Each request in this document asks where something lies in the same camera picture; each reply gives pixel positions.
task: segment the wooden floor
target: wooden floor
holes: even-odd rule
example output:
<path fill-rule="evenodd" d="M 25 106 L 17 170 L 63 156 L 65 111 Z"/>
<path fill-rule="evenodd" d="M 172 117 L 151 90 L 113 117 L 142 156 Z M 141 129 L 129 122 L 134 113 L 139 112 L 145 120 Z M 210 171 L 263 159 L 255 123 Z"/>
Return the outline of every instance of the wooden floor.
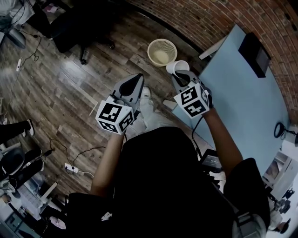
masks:
<path fill-rule="evenodd" d="M 26 24 L 24 31 L 36 33 Z M 38 43 L 38 39 L 28 35 L 25 37 L 25 50 L 18 49 L 8 39 L 0 49 L 0 97 L 4 97 L 4 112 L 17 77 L 15 69 L 18 59 L 31 55 Z M 101 130 L 95 120 L 97 103 L 106 99 L 116 82 L 134 73 L 144 74 L 145 84 L 152 91 L 157 109 L 190 135 L 190 129 L 162 105 L 164 99 L 173 100 L 176 93 L 165 67 L 158 68 L 151 64 L 147 47 L 155 39 L 166 38 L 177 46 L 177 59 L 189 62 L 196 73 L 202 71 L 206 62 L 199 60 L 198 53 L 172 32 L 140 13 L 131 12 L 122 16 L 110 38 L 115 42 L 115 50 L 93 43 L 87 49 L 85 57 L 88 64 L 84 66 L 78 60 L 78 46 L 61 54 L 53 41 L 42 38 L 37 50 L 39 59 L 34 62 L 32 57 L 26 61 L 15 84 L 7 114 L 10 123 L 28 118 L 34 123 L 33 137 L 27 135 L 26 138 L 18 136 L 14 139 L 22 143 L 25 151 L 35 145 L 47 151 L 50 148 L 49 138 L 53 138 L 67 147 L 68 158 L 72 161 L 79 152 L 105 146 L 110 134 Z M 45 159 L 42 172 L 45 180 L 49 184 L 57 182 L 56 189 L 61 194 L 88 192 L 92 177 L 82 173 L 67 174 L 64 170 L 64 163 L 67 162 L 64 148 L 57 142 L 53 142 L 52 147 L 55 151 Z M 81 171 L 94 173 L 103 151 L 95 149 L 79 156 L 75 166 Z"/>

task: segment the wicker basket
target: wicker basket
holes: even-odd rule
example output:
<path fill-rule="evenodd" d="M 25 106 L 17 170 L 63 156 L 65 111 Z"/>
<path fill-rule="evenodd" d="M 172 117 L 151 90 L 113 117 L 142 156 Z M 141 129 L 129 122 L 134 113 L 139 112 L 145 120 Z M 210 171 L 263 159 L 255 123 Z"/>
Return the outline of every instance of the wicker basket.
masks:
<path fill-rule="evenodd" d="M 162 67 L 175 61 L 177 57 L 176 46 L 166 39 L 157 39 L 148 46 L 148 57 L 155 66 Z"/>

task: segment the table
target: table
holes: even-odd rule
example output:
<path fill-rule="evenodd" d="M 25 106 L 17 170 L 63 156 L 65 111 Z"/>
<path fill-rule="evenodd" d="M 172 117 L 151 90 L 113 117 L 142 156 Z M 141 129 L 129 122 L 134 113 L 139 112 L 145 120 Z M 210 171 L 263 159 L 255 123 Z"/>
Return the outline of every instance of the table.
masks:
<path fill-rule="evenodd" d="M 212 91 L 213 104 L 243 158 L 254 158 L 264 174 L 282 144 L 274 138 L 274 127 L 279 121 L 288 127 L 289 116 L 271 69 L 266 78 L 258 78 L 238 52 L 244 37 L 235 25 L 199 79 Z M 190 128 L 200 118 L 190 119 L 178 106 L 172 112 Z M 204 119 L 196 133 L 215 148 Z"/>

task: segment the hand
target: hand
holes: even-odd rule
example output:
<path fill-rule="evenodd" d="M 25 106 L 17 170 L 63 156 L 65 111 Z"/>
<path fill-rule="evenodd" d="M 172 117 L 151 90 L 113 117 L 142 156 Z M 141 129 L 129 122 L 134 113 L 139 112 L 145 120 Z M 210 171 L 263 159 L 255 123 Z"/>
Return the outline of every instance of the hand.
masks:
<path fill-rule="evenodd" d="M 205 86 L 205 84 L 201 81 L 201 86 L 204 90 L 207 90 L 208 94 L 208 101 L 209 101 L 209 108 L 213 108 L 213 99 L 212 99 L 212 91 Z"/>

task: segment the wrist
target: wrist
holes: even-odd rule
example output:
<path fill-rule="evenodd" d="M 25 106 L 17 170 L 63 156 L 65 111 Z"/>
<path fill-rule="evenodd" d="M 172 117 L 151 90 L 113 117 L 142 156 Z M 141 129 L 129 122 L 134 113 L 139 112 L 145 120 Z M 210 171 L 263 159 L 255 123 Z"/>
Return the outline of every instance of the wrist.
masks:
<path fill-rule="evenodd" d="M 210 108 L 210 110 L 209 111 L 207 111 L 207 112 L 205 112 L 204 114 L 203 114 L 203 117 L 204 117 L 204 119 L 207 119 L 208 117 L 210 117 L 210 116 L 214 116 L 214 115 L 216 115 L 216 110 L 215 110 L 215 108 L 213 107 L 213 108 Z"/>
<path fill-rule="evenodd" d="M 124 139 L 124 133 L 122 135 L 116 134 L 116 133 L 112 133 L 110 139 L 115 139 L 115 140 L 119 140 L 119 139 Z"/>

